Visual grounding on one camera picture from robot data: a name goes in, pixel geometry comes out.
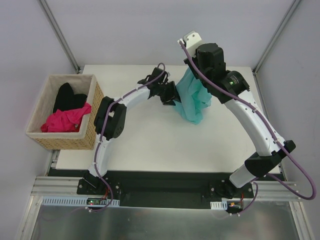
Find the teal t shirt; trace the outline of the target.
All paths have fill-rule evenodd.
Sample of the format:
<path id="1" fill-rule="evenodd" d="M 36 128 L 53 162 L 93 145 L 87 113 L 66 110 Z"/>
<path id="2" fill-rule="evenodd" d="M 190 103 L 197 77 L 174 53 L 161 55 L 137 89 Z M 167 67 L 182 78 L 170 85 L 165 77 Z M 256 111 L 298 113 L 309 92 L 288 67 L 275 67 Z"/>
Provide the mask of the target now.
<path id="1" fill-rule="evenodd" d="M 211 106 L 212 95 L 187 68 L 176 84 L 180 101 L 174 101 L 173 109 L 187 122 L 198 125 L 204 118 L 203 110 Z"/>

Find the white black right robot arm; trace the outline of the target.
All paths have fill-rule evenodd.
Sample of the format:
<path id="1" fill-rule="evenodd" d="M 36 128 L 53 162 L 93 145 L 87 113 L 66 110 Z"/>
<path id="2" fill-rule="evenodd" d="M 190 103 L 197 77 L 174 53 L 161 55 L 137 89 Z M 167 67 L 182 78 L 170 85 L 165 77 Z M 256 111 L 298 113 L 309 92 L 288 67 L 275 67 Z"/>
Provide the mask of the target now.
<path id="1" fill-rule="evenodd" d="M 296 145 L 276 133 L 255 103 L 250 86 L 241 73 L 227 70 L 224 52 L 216 43 L 197 43 L 188 49 L 180 44 L 186 54 L 184 62 L 207 91 L 229 109 L 249 135 L 255 153 L 235 170 L 215 192 L 223 198 L 237 197 L 247 183 L 261 178 L 278 166 Z"/>

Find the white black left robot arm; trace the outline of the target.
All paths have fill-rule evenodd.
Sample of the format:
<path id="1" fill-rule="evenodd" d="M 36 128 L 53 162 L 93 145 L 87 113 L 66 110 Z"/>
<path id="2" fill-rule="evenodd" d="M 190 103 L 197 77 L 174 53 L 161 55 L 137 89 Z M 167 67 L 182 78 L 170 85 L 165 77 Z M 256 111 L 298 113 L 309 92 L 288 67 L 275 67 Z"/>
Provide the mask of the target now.
<path id="1" fill-rule="evenodd" d="M 169 81 L 169 73 L 163 63 L 159 63 L 128 93 L 116 98 L 105 96 L 101 100 L 94 119 L 96 138 L 93 160 L 83 176 L 84 188 L 88 187 L 96 195 L 102 194 L 105 188 L 111 189 L 104 175 L 108 171 L 112 143 L 124 131 L 127 112 L 155 96 L 164 106 L 175 106 L 181 102 L 176 85 Z"/>

